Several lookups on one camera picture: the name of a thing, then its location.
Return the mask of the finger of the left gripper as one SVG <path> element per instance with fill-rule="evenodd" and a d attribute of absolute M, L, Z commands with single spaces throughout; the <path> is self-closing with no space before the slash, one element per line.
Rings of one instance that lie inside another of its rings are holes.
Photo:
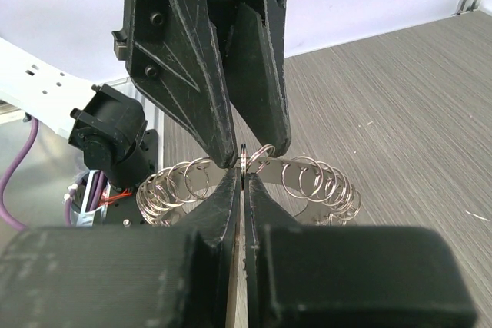
<path fill-rule="evenodd" d="M 284 80 L 287 0 L 240 0 L 231 34 L 230 99 L 261 144 L 291 144 Z"/>
<path fill-rule="evenodd" d="M 124 33 L 135 87 L 216 165 L 231 167 L 237 144 L 207 0 L 125 0 Z"/>

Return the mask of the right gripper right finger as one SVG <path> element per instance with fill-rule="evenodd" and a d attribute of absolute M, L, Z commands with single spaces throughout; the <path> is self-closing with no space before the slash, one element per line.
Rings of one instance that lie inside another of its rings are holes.
<path fill-rule="evenodd" d="M 472 327 L 477 309 L 434 230 L 311 226 L 254 178 L 244 192 L 251 327 Z"/>

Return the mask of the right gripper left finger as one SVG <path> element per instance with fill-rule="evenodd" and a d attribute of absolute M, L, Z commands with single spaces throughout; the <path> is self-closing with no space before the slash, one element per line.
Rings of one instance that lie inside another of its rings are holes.
<path fill-rule="evenodd" d="M 1 256 L 3 327 L 231 327 L 240 174 L 170 227 L 42 227 Z"/>

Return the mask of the metal disc with keyrings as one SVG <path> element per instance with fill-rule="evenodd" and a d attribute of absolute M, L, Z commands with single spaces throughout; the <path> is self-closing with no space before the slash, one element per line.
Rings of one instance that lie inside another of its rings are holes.
<path fill-rule="evenodd" d="M 243 192 L 254 178 L 279 187 L 301 202 L 294 218 L 303 224 L 343 226 L 358 216 L 361 194 L 341 170 L 306 155 L 286 159 L 273 153 L 271 144 L 252 155 L 241 150 L 235 167 Z M 188 205 L 197 207 L 211 199 L 225 175 L 209 157 L 182 161 L 144 180 L 136 191 L 136 204 L 147 224 L 170 226 L 188 214 Z"/>

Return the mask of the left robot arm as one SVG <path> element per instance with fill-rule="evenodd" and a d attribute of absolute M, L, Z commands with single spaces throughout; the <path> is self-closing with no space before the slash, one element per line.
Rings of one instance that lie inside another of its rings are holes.
<path fill-rule="evenodd" d="M 156 108 L 220 168 L 238 158 L 232 112 L 273 156 L 291 145 L 284 83 L 287 0 L 125 0 L 117 59 Z M 119 190 L 151 172 L 140 102 L 1 43 L 1 99 L 79 149 Z"/>

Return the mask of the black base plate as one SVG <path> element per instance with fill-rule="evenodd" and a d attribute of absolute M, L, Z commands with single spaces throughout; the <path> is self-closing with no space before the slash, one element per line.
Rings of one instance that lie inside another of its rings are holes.
<path fill-rule="evenodd" d="M 155 129 L 147 130 L 141 143 L 141 150 L 149 169 L 145 178 L 154 174 L 158 168 L 159 135 Z M 143 226 L 146 221 L 141 215 L 136 202 L 138 185 L 130 190 L 131 195 L 114 200 L 107 206 L 104 225 Z"/>

